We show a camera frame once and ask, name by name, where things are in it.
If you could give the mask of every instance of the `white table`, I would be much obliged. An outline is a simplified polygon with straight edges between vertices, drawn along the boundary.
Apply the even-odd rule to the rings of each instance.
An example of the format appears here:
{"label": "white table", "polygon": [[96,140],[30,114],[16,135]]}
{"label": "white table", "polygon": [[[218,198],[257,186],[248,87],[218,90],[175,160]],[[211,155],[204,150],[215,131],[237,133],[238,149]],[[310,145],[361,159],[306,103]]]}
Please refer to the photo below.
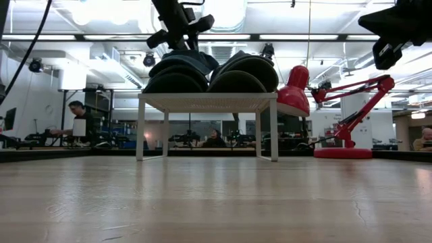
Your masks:
{"label": "white table", "polygon": [[[168,156],[170,113],[255,113],[256,156],[276,162],[277,94],[275,93],[180,93],[139,94],[136,160],[144,161]],[[144,119],[146,103],[164,112],[163,153],[158,157],[143,158]],[[261,112],[270,107],[271,158],[261,156]]]}

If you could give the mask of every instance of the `ventilation duct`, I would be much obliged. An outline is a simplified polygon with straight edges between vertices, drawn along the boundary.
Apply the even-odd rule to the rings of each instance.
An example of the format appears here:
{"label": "ventilation duct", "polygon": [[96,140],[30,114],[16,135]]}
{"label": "ventilation duct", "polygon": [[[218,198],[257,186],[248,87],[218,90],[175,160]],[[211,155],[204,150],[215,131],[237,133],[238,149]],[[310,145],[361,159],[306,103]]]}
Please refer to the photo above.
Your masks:
{"label": "ventilation duct", "polygon": [[211,32],[240,32],[246,17],[247,0],[207,0],[203,16],[215,17]]}
{"label": "ventilation duct", "polygon": [[144,88],[142,80],[126,66],[120,63],[120,53],[116,48],[108,48],[102,43],[96,43],[90,48],[90,67],[100,71],[111,82],[129,82],[138,88]]}

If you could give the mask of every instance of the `black cable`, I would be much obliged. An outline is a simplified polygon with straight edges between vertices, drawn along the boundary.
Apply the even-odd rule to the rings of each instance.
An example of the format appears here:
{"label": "black cable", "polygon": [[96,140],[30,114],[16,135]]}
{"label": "black cable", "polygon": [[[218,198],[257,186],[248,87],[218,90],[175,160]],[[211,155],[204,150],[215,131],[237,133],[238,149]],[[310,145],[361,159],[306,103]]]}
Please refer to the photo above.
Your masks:
{"label": "black cable", "polygon": [[183,3],[180,3],[180,4],[182,4],[182,5],[193,5],[193,6],[201,6],[201,5],[204,5],[204,3],[205,3],[205,0],[202,0],[202,3],[190,3],[190,2],[183,2]]}
{"label": "black cable", "polygon": [[300,150],[300,149],[306,149],[306,148],[314,149],[313,147],[311,147],[312,145],[315,145],[315,144],[317,144],[319,142],[323,142],[323,141],[326,141],[326,140],[329,140],[329,139],[332,139],[332,138],[336,138],[336,136],[331,136],[331,137],[328,137],[328,138],[323,138],[323,139],[320,139],[320,140],[318,140],[316,142],[312,142],[310,144],[300,143],[300,144],[297,144],[297,147],[295,149],[293,149],[293,150]]}
{"label": "black cable", "polygon": [[47,7],[45,8],[45,12],[43,14],[42,20],[40,21],[39,29],[36,32],[36,34],[34,35],[34,39],[32,40],[32,43],[30,44],[30,46],[29,46],[29,48],[28,48],[25,56],[22,58],[20,66],[18,66],[18,69],[15,72],[15,75],[13,75],[13,78],[12,78],[11,82],[7,86],[7,89],[5,91],[5,98],[2,101],[0,100],[0,105],[6,99],[7,95],[9,94],[9,92],[12,89],[12,87],[14,86],[16,80],[18,79],[18,76],[20,75],[20,72],[21,72],[22,68],[26,64],[28,56],[30,56],[30,54],[31,54],[31,52],[33,50],[33,47],[35,46],[37,40],[39,39],[39,36],[41,35],[42,29],[43,29],[43,26],[45,25],[45,22],[47,21],[47,16],[49,14],[49,9],[51,8],[51,3],[52,2],[53,2],[53,0],[47,0]]}

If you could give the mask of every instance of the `monitor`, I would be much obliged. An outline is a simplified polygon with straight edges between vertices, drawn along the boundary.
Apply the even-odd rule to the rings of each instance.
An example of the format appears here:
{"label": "monitor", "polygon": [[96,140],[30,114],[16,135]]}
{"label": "monitor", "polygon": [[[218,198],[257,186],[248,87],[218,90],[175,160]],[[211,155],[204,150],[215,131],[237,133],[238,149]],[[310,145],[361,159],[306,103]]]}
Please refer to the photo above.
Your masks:
{"label": "monitor", "polygon": [[13,108],[13,109],[10,109],[9,111],[6,111],[5,131],[14,129],[15,114],[16,114],[16,108]]}

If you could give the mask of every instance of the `red desk lamp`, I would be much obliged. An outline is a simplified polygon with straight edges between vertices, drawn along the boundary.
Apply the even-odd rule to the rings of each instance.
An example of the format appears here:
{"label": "red desk lamp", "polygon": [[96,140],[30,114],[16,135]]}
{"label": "red desk lamp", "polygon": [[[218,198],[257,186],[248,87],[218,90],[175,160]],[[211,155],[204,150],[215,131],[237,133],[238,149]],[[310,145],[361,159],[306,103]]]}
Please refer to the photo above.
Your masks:
{"label": "red desk lamp", "polygon": [[308,117],[309,101],[304,89],[309,81],[309,70],[304,66],[293,67],[285,87],[277,91],[277,109],[298,117]]}
{"label": "red desk lamp", "polygon": [[[291,82],[293,84],[299,83],[299,81],[297,81],[297,82],[291,81],[292,80],[291,76],[295,75],[295,73],[293,72],[294,69],[292,70],[292,73],[290,74],[290,79],[288,81],[288,85],[277,92],[279,95],[277,102],[283,103],[283,104],[278,104],[281,107],[283,107],[284,105],[286,105],[286,106],[293,105],[294,108],[301,110],[304,108],[304,105],[297,106],[296,102],[289,101],[287,99],[283,99],[284,97],[287,96],[287,93],[288,93],[287,90],[292,89],[289,87],[291,85]],[[352,90],[350,92],[347,92],[344,94],[338,94],[338,95],[335,95],[332,97],[326,97],[328,93],[335,92],[338,90],[343,90],[345,88],[350,88],[353,86],[358,86],[361,84],[364,84],[364,85],[361,86],[360,88],[357,88],[357,89]],[[381,76],[378,78],[373,78],[370,80],[357,82],[354,84],[349,84],[349,85],[345,85],[345,86],[341,86],[341,87],[337,87],[337,88],[312,88],[311,93],[312,93],[312,96],[314,97],[315,102],[317,104],[325,102],[325,101],[330,101],[332,99],[338,99],[338,98],[346,97],[349,95],[357,94],[360,92],[368,92],[368,91],[373,90],[373,89],[378,90],[378,92],[369,100],[369,102],[360,111],[353,113],[352,115],[350,115],[346,119],[340,121],[339,124],[337,125],[337,128],[336,128],[337,132],[335,133],[334,138],[339,138],[339,139],[343,140],[345,142],[345,147],[344,148],[316,148],[314,150],[314,156],[316,158],[329,158],[329,159],[372,159],[372,150],[371,149],[354,148],[355,142],[351,140],[351,132],[357,126],[357,124],[360,123],[363,118],[365,118],[365,116],[373,109],[373,107],[393,87],[394,87],[394,79],[391,78],[389,75],[384,75],[384,76]]]}

